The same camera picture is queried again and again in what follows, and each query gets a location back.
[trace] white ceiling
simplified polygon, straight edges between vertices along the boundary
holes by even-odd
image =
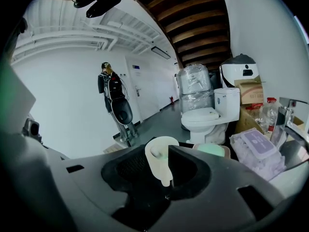
[[[176,55],[170,42],[150,16],[145,11],[141,14],[140,9],[130,10],[128,6],[135,8],[135,1],[122,2],[103,16],[89,19],[86,11],[90,5],[76,9],[72,1],[32,1],[24,15],[28,29],[18,37],[12,64],[40,52],[71,47],[106,51],[124,47],[134,54],[143,54],[157,46],[174,61]],[[124,6],[131,14],[121,10]]]

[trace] wooden ceiling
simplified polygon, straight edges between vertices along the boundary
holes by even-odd
[[[180,67],[205,64],[216,70],[230,57],[224,0],[136,0],[173,45]]]

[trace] cardboard box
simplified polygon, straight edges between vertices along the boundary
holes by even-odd
[[[264,94],[260,76],[255,79],[235,80],[235,87],[240,89],[240,104],[263,103]]]
[[[297,125],[298,128],[304,130],[305,124],[302,120],[300,120],[297,117],[294,117],[294,124]],[[264,133],[262,128],[259,126],[259,124],[255,121],[253,117],[251,117],[250,114],[248,114],[246,110],[246,106],[240,107],[240,113],[239,113],[239,121],[236,123],[235,127],[235,134],[241,133],[243,131],[247,131],[249,129],[256,128],[259,132],[270,138],[271,132]]]

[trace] white door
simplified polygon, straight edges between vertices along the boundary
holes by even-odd
[[[132,80],[132,86],[136,93],[140,116],[142,120],[145,120],[160,111],[154,75],[146,62],[134,58],[126,58],[126,63]]]

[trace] toilet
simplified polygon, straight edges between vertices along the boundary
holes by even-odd
[[[190,131],[191,144],[224,144],[229,122],[239,120],[239,88],[214,90],[215,109],[200,108],[185,112],[182,124]]]

